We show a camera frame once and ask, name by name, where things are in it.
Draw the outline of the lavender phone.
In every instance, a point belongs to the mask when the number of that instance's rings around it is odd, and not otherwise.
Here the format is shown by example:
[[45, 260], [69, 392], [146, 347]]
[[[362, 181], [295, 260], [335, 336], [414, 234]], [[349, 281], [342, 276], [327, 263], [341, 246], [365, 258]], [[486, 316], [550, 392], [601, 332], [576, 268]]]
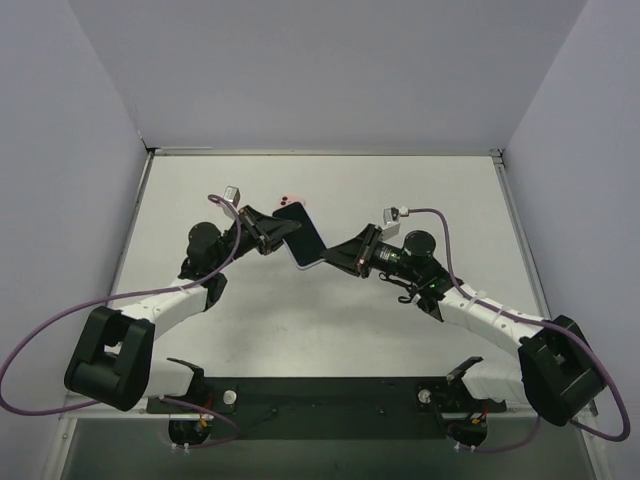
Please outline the lavender phone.
[[299, 224], [295, 231], [284, 237], [286, 248], [298, 269], [307, 270], [324, 261], [322, 253], [326, 245], [302, 202], [289, 198], [281, 200], [273, 217]]

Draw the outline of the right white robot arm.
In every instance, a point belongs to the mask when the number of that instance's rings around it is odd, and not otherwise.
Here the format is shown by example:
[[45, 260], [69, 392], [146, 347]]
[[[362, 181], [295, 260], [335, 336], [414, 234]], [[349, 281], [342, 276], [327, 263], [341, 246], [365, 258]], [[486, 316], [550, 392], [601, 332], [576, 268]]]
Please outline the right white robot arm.
[[356, 237], [325, 250], [330, 265], [359, 278], [373, 271], [402, 287], [404, 304], [461, 327], [511, 356], [504, 366], [481, 360], [462, 375], [472, 398], [526, 404], [547, 422], [564, 426], [605, 387], [586, 339], [575, 321], [552, 321], [509, 309], [475, 291], [434, 256], [436, 241], [423, 230], [409, 232], [402, 246], [383, 240], [380, 227], [368, 225]]

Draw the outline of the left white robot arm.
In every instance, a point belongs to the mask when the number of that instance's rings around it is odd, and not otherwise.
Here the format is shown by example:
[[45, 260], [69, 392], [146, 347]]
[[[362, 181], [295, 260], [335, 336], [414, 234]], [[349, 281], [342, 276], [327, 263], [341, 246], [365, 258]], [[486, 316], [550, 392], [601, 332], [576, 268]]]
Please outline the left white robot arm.
[[180, 273], [169, 287], [145, 293], [137, 303], [91, 311], [66, 369], [65, 387], [121, 411], [161, 396], [183, 411], [199, 408], [205, 398], [202, 369], [154, 354], [155, 341], [218, 302], [227, 285], [225, 266], [251, 250], [273, 253], [300, 226], [250, 206], [235, 212], [226, 231], [209, 222], [195, 225]]

